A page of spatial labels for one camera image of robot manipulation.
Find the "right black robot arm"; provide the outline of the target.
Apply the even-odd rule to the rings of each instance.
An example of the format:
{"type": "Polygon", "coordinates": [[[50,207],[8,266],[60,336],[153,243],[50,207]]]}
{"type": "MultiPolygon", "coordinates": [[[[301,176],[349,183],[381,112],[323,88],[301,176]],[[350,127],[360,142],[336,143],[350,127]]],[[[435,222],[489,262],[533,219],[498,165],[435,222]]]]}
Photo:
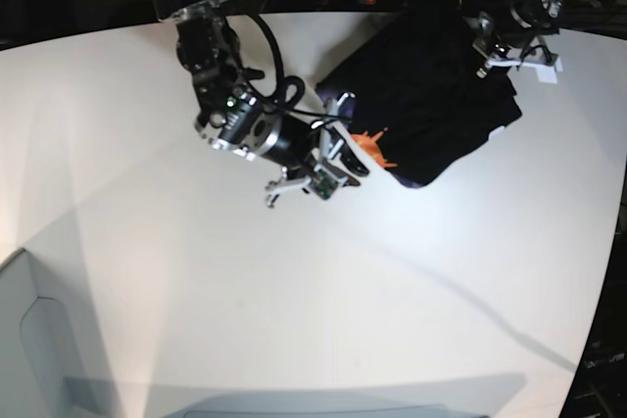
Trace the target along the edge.
{"type": "Polygon", "coordinates": [[[269,25],[251,13],[248,17],[263,34],[274,65],[275,88],[265,95],[254,85],[265,73],[245,66],[240,39],[227,20],[233,0],[153,2],[158,20],[176,27],[176,54],[191,75],[199,104],[194,127],[201,138],[216,150],[279,166],[280,177],[265,187],[269,208],[288,192],[327,201],[342,188],[360,186],[369,170],[339,130],[348,122],[340,110],[352,93],[325,100],[321,113],[298,109],[305,82],[286,74],[269,25]]]}

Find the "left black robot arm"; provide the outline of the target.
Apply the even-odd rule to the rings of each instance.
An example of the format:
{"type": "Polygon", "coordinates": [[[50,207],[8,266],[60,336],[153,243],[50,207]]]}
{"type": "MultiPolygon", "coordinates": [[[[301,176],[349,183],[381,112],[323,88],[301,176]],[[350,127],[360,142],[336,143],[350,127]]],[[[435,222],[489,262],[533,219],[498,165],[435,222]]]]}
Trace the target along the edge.
{"type": "Polygon", "coordinates": [[[475,37],[473,49],[481,57],[476,75],[485,78],[496,69],[533,69],[539,81],[556,83],[563,71],[558,53],[546,38],[559,33],[564,0],[461,0],[475,37]]]}

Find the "grey robot base cover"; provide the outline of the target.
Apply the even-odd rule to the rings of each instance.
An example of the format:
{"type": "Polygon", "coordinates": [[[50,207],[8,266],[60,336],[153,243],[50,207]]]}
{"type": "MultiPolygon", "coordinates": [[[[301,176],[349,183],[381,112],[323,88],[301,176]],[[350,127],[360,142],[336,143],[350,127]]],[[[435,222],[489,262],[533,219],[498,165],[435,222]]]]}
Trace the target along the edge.
{"type": "Polygon", "coordinates": [[[33,266],[24,249],[1,262],[1,415],[102,417],[67,309],[39,293],[33,266]]]}

